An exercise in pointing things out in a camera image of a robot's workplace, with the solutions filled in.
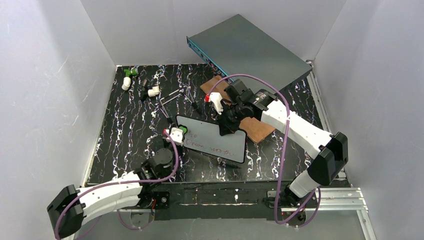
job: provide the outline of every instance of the black and white marbled surface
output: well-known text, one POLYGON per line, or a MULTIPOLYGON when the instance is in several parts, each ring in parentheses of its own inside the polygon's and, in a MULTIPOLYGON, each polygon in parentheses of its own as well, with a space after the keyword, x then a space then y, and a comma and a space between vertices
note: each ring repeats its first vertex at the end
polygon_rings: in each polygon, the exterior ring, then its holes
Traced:
MULTIPOLYGON (((151 85, 159 85, 161 95, 167 96, 183 85, 189 85, 191 94, 205 110, 205 93, 200 85, 214 76, 206 64, 151 65, 119 67, 101 127, 87 184, 100 184, 120 177, 138 168, 155 151, 163 147, 162 131, 168 123, 159 110, 159 97, 140 102, 140 83, 148 79, 151 85), (124 69, 138 68, 129 91, 121 88, 124 69)), ((284 93, 290 109, 305 120, 322 128, 310 87, 306 80, 293 85, 284 93)), ((184 97, 166 105, 167 111, 213 122, 209 108, 202 115, 193 111, 184 97)), ((276 180, 280 161, 283 134, 273 132, 259 144, 246 142, 244 163, 236 163, 220 157, 184 150, 182 162, 172 182, 225 182, 276 180)), ((288 140, 284 162, 283 180, 292 180, 311 163, 306 152, 292 140, 288 140)))

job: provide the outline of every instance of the wooden board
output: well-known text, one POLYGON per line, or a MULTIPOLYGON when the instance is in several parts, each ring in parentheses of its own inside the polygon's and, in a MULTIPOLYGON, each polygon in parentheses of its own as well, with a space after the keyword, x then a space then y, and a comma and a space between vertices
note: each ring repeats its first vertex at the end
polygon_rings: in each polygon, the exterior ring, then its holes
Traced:
MULTIPOLYGON (((216 82, 218 82, 221 79, 220 76, 214 76, 209 81, 205 82, 200 86, 200 88, 205 92, 206 94, 209 93, 211 88, 214 86, 216 82)), ((213 90, 213 92, 218 92, 221 94, 222 98, 230 100, 227 93, 224 91, 224 89, 228 86, 228 83, 225 81, 220 82, 216 88, 213 90)), ((250 118, 246 117, 243 119, 240 123, 240 129, 243 129, 247 132, 247 137, 252 140, 255 144, 262 141, 264 138, 266 138, 268 135, 270 135, 275 128, 258 121, 256 118, 250 118)))

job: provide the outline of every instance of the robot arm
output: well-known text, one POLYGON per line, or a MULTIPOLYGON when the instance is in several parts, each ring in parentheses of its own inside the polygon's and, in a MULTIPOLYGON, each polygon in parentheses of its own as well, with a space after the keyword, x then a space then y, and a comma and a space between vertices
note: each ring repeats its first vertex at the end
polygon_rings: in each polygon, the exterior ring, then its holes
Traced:
POLYGON ((219 132, 226 135, 235 132, 241 120, 256 118, 284 132, 289 118, 288 137, 299 144, 314 159, 312 164, 281 191, 281 198, 296 205, 301 198, 318 186, 328 186, 348 162, 348 139, 338 132, 336 135, 310 124, 295 112, 287 116, 285 105, 270 92, 262 89, 253 94, 237 79, 225 92, 231 104, 213 92, 209 102, 219 114, 219 132))
MULTIPOLYGON (((173 127, 165 131, 172 138, 177 146, 177 151, 182 156, 184 142, 184 127, 173 127)), ((170 150, 170 139, 163 139, 164 148, 159 149, 153 157, 146 160, 140 168, 129 172, 117 179, 105 182, 128 182, 140 180, 157 180, 169 176, 174 168, 175 155, 170 150)), ((126 183, 115 184, 108 187, 100 187, 92 190, 86 195, 80 197, 72 207, 65 213, 59 226, 59 237, 66 238, 76 233, 82 225, 90 220, 97 218, 103 214, 116 211, 121 208, 132 206, 145 206, 146 203, 151 203, 152 189, 158 183, 126 183)), ((50 217, 50 222, 55 229, 59 216, 64 211, 65 207, 75 198, 83 193, 90 191, 92 187, 75 188, 74 185, 66 186, 48 205, 47 212, 50 217)))

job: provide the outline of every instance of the white enclosure wall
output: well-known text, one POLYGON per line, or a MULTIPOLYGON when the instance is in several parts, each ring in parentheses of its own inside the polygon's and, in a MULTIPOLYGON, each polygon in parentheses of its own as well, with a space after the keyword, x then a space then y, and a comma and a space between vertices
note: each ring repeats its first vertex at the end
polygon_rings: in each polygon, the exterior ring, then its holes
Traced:
POLYGON ((0 239, 53 239, 46 207, 79 185, 115 74, 79 0, 0 2, 0 239))
POLYGON ((424 2, 347 0, 315 67, 378 239, 423 239, 424 2))
POLYGON ((192 64, 198 34, 241 14, 300 58, 313 59, 346 0, 81 0, 117 65, 192 64))

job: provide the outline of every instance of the small whiteboard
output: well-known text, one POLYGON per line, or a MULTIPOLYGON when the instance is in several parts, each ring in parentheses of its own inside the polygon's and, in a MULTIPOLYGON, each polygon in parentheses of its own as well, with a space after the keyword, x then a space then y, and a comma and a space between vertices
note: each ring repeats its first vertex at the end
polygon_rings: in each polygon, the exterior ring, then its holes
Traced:
POLYGON ((239 129, 234 134, 221 136, 218 124, 180 115, 176 116, 176 122, 187 128, 184 147, 244 163, 247 138, 244 130, 239 129))

